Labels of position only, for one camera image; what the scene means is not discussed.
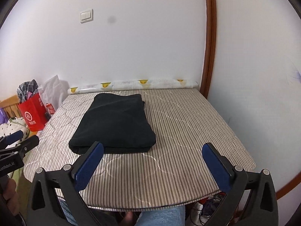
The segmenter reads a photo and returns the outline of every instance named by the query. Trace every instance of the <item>purple bag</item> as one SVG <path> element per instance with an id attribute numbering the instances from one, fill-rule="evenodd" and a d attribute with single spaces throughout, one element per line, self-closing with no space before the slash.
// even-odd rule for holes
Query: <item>purple bag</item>
<path id="1" fill-rule="evenodd" d="M 0 108 L 0 124 L 7 123 L 8 117 L 4 111 L 4 109 Z"/>

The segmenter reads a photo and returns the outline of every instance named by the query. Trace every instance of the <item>light switch panel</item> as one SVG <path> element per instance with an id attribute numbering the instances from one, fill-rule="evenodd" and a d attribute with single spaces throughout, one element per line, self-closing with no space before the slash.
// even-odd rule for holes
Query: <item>light switch panel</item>
<path id="1" fill-rule="evenodd" d="M 93 20 L 93 9 L 87 9 L 86 11 L 80 12 L 80 22 L 86 23 Z"/>

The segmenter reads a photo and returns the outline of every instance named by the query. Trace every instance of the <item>wooden headboard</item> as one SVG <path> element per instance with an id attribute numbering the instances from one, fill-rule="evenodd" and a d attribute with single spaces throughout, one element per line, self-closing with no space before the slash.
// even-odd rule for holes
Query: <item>wooden headboard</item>
<path id="1" fill-rule="evenodd" d="M 3 101 L 0 101 L 0 108 L 3 108 L 4 111 L 6 112 L 8 118 L 13 118 L 13 117 L 21 117 L 21 112 L 18 108 L 19 104 L 19 99 L 17 95 L 14 95 L 10 98 L 7 98 Z"/>

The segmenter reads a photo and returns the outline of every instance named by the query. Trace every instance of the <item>striped fabric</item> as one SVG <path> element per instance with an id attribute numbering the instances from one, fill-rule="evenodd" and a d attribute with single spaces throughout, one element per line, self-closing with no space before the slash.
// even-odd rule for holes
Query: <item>striped fabric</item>
<path id="1" fill-rule="evenodd" d="M 246 171 L 255 163 L 239 139 L 197 89 L 150 89 L 110 92 L 141 94 L 157 143 L 148 153 L 105 154 L 87 188 L 87 205 L 112 211 L 142 211 L 187 204 L 215 194 L 218 187 L 204 160 L 202 145 L 216 149 Z M 72 164 L 77 154 L 68 142 L 97 93 L 70 95 L 55 112 L 32 150 L 24 175 L 32 181 L 46 171 Z"/>

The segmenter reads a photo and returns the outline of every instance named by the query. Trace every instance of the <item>metal screw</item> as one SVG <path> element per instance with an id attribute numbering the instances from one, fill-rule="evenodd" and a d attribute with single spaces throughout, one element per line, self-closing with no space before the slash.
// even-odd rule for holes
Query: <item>metal screw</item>
<path id="1" fill-rule="evenodd" d="M 36 170 L 36 173 L 41 173 L 43 171 L 43 168 L 38 168 L 37 170 Z"/>
<path id="2" fill-rule="evenodd" d="M 71 165 L 69 165 L 69 164 L 63 166 L 63 169 L 64 169 L 65 171 L 70 170 L 70 168 L 71 168 Z"/>
<path id="3" fill-rule="evenodd" d="M 235 166 L 235 170 L 238 172 L 241 172 L 243 170 L 243 168 L 242 168 L 242 166 L 237 165 L 237 166 Z"/>
<path id="4" fill-rule="evenodd" d="M 269 170 L 267 170 L 267 169 L 263 169 L 263 173 L 264 173 L 265 175 L 270 175 L 270 172 L 269 172 Z"/>

